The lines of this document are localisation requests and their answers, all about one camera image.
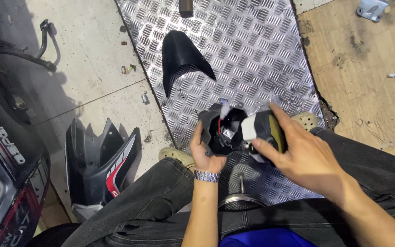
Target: wristwatch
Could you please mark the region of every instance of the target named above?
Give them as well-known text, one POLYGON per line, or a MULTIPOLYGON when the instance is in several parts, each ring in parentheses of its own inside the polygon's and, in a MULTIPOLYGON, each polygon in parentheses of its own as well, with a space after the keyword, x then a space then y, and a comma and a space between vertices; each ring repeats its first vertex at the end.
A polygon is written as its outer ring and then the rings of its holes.
POLYGON ((195 179, 200 181, 217 183, 219 182, 219 177, 220 177, 220 173, 195 170, 195 179))

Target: beige shoe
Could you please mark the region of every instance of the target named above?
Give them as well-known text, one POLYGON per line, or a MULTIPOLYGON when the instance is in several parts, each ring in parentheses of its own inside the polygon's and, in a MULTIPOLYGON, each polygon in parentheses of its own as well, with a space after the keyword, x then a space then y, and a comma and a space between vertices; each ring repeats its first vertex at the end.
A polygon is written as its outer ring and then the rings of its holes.
POLYGON ((174 148, 161 149, 158 154, 158 160, 162 160, 166 157, 172 157, 173 159, 176 159, 177 161, 179 161, 179 163, 184 165, 191 172, 195 171, 195 161, 193 160, 193 158, 190 155, 182 151, 179 151, 178 149, 174 149, 174 148))
POLYGON ((318 118, 313 113, 300 113, 291 119, 299 122, 307 131, 318 126, 318 118))

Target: aluminum checker plate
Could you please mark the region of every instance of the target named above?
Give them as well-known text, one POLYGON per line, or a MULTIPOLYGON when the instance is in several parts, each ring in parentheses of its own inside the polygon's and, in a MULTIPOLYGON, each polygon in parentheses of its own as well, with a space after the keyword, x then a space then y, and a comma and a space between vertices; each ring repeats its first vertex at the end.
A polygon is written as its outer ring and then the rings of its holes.
MULTIPOLYGON (((179 149, 189 152, 197 113, 221 98, 248 108, 278 95, 289 115, 312 112, 325 127, 312 75, 302 49, 289 0, 195 0, 193 18, 182 19, 178 0, 117 0, 136 51, 179 149), (217 81, 201 72, 176 80, 169 99, 162 85, 162 40, 183 31, 211 64, 217 81)), ((247 153, 228 159, 220 187, 240 190, 245 175, 248 194, 267 205, 322 197, 288 180, 271 165, 257 164, 247 153)))

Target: red wire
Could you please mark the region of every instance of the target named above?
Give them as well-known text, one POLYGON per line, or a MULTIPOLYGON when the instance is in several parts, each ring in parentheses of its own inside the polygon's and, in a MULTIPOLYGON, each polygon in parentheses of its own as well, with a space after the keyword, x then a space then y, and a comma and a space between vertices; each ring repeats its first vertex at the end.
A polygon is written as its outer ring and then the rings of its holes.
POLYGON ((219 126, 219 134, 222 134, 222 133, 220 132, 220 121, 222 121, 222 119, 219 118, 219 124, 218 124, 218 126, 219 126))

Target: man's right hand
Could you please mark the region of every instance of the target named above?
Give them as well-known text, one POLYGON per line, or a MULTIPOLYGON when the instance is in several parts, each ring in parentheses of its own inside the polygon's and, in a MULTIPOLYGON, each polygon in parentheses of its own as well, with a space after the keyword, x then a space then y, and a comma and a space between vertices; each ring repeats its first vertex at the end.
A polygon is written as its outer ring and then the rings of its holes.
POLYGON ((281 154, 262 139, 252 144, 294 183, 310 189, 340 207, 354 192, 362 192, 358 182, 338 164, 329 145, 307 132, 276 104, 269 105, 286 136, 288 150, 281 154))

